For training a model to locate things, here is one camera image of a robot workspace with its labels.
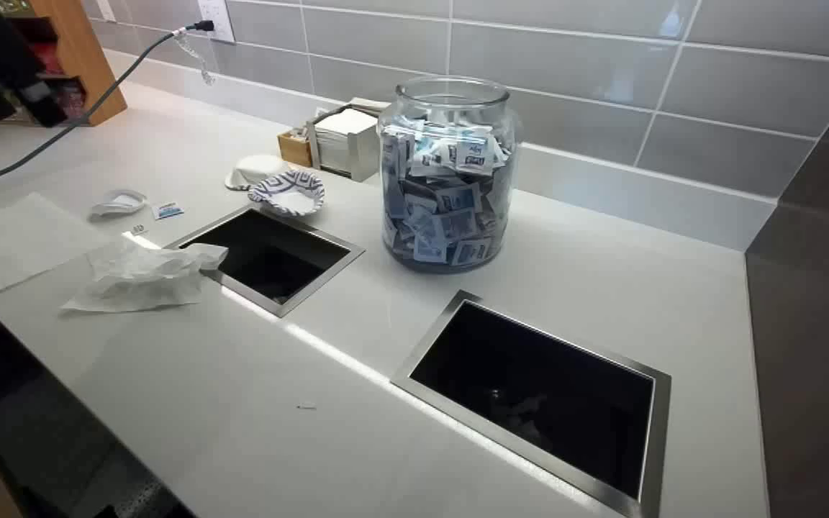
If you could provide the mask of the white wall outlet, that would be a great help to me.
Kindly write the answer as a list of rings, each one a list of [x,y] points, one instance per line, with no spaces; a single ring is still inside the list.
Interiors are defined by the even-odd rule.
[[[197,4],[200,4],[201,20],[211,20],[211,23],[214,23],[211,38],[214,38],[216,43],[237,43],[234,27],[232,27],[227,0],[197,0]]]

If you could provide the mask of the glass jar of packets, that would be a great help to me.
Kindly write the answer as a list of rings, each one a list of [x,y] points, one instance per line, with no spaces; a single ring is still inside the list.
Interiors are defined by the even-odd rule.
[[[381,116],[387,250],[433,274],[489,264],[504,249],[515,155],[519,118],[504,86],[400,85]]]

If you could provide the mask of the blue white sugar packet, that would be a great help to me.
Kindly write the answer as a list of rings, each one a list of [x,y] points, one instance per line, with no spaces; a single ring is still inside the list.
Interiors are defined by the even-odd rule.
[[[155,210],[155,223],[177,220],[177,215],[184,215],[184,210],[177,201],[168,201]]]

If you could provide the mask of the far square counter slot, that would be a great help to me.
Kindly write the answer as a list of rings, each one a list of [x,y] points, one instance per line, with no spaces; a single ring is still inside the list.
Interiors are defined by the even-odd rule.
[[[623,518],[662,515],[666,372],[459,292],[396,387]]]

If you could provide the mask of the flat white paper sheet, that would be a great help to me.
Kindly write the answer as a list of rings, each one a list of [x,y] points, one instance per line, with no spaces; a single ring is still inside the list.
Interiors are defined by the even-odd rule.
[[[83,220],[33,192],[0,208],[0,292],[109,246]]]

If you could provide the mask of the wooden tray of packets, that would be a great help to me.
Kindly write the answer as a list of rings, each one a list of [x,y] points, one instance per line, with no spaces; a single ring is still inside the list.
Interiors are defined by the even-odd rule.
[[[296,132],[296,131],[279,132],[278,145],[279,145],[279,155],[286,161],[302,164],[302,168],[315,164],[311,145],[309,145],[309,138],[302,132]]]

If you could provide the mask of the white paper towel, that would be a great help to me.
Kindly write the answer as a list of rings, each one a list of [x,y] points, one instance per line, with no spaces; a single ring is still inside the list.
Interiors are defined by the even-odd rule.
[[[165,250],[121,239],[90,256],[90,282],[63,308],[73,315],[134,315],[191,305],[201,297],[201,277],[216,274],[226,260],[226,246]]]

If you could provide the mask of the white upturned paper bowl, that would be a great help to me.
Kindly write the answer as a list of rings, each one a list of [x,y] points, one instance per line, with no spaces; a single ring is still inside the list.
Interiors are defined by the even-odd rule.
[[[269,191],[286,191],[286,161],[278,155],[249,155],[239,158],[237,168],[226,175],[227,191],[250,191],[262,184]]]

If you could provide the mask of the white plastic lid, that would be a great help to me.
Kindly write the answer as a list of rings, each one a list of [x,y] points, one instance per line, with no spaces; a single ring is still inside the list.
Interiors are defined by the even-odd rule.
[[[135,215],[144,210],[144,197],[134,191],[116,191],[103,201],[99,201],[90,215],[93,220],[119,220],[119,215]]]

